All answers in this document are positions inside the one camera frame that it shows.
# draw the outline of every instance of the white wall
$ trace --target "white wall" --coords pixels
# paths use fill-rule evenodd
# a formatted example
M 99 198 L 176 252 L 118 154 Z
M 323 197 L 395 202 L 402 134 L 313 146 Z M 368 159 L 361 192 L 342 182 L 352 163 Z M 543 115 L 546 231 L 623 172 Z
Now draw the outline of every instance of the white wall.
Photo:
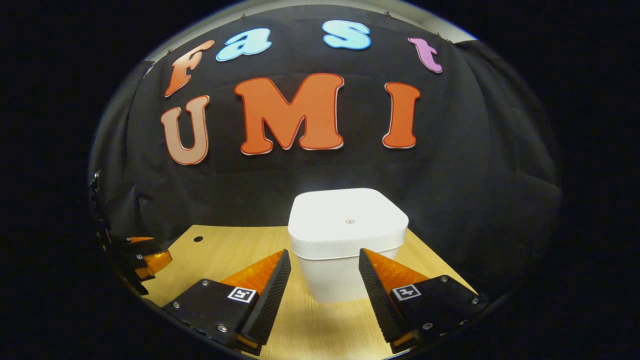
M 350 6 L 378 13 L 389 12 L 389 14 L 396 19 L 408 22 L 432 33 L 439 33 L 441 37 L 454 43 L 475 39 L 450 22 L 422 8 L 400 0 L 248 0 L 215 13 L 200 21 L 192 28 L 175 35 L 147 56 L 147 60 L 157 61 L 166 55 L 169 49 L 175 49 L 192 38 L 237 20 L 242 17 L 243 14 L 249 16 L 287 6 L 313 4 Z

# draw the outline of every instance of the white box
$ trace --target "white box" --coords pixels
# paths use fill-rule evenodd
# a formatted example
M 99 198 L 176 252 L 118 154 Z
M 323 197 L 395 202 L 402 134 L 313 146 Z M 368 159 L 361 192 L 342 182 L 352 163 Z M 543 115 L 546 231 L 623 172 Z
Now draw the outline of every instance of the white box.
M 289 235 L 311 296 L 320 303 L 367 297 L 358 270 L 360 249 L 395 258 L 408 224 L 405 213 L 373 189 L 298 195 Z

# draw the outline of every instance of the orange letter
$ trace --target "orange letter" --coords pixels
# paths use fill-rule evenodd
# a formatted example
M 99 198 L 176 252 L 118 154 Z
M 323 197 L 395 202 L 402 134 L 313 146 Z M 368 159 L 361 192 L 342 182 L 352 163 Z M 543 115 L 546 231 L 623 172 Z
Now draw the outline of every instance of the orange letter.
M 402 83 L 386 83 L 385 90 L 391 95 L 391 123 L 382 144 L 392 149 L 409 149 L 415 145 L 413 110 L 420 91 Z
M 166 148 L 175 162 L 183 165 L 195 165 L 207 156 L 209 139 L 204 119 L 204 108 L 208 103 L 209 97 L 203 95 L 187 102 L 187 106 L 185 106 L 185 109 L 191 114 L 191 126 L 193 126 L 193 146 L 190 149 L 185 149 L 180 141 L 180 130 L 178 129 L 180 108 L 173 108 L 162 114 L 160 121 L 164 125 Z
M 164 97 L 173 95 L 174 92 L 178 91 L 189 81 L 189 79 L 191 79 L 191 75 L 187 74 L 187 69 L 195 69 L 200 63 L 200 59 L 202 59 L 201 51 L 207 50 L 212 46 L 213 40 L 209 40 L 190 52 L 182 55 L 178 60 L 175 60 L 172 65 L 173 73 L 171 74 L 171 81 L 169 82 L 169 87 L 164 93 Z
M 246 131 L 246 141 L 240 150 L 245 155 L 258 155 L 273 149 L 273 142 L 264 137 L 263 121 L 280 146 L 289 150 L 303 119 L 305 134 L 300 138 L 301 148 L 328 150 L 342 147 L 335 112 L 338 89 L 343 85 L 344 79 L 338 75 L 311 74 L 289 103 L 269 78 L 238 84 L 236 94 L 243 98 Z

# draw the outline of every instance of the white lid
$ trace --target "white lid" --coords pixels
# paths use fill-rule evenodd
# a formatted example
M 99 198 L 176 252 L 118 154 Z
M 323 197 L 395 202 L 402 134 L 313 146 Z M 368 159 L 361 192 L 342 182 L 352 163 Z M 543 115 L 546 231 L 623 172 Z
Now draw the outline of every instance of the white lid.
M 298 195 L 289 216 L 292 250 L 305 259 L 358 256 L 404 242 L 409 218 L 380 192 L 367 189 L 326 190 Z

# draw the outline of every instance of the light wood surface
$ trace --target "light wood surface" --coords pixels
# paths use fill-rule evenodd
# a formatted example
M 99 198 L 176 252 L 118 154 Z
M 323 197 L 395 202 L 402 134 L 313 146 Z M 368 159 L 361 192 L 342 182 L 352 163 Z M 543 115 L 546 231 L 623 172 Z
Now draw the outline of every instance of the light wood surface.
M 196 236 L 203 240 L 194 242 Z M 169 248 L 173 261 L 143 283 L 149 291 L 145 297 L 164 306 L 200 279 L 220 281 L 282 249 L 289 250 L 291 274 L 259 359 L 380 360 L 393 355 L 369 299 L 318 304 L 311 298 L 286 226 L 190 227 Z M 411 231 L 395 260 L 427 277 L 447 274 L 473 290 Z

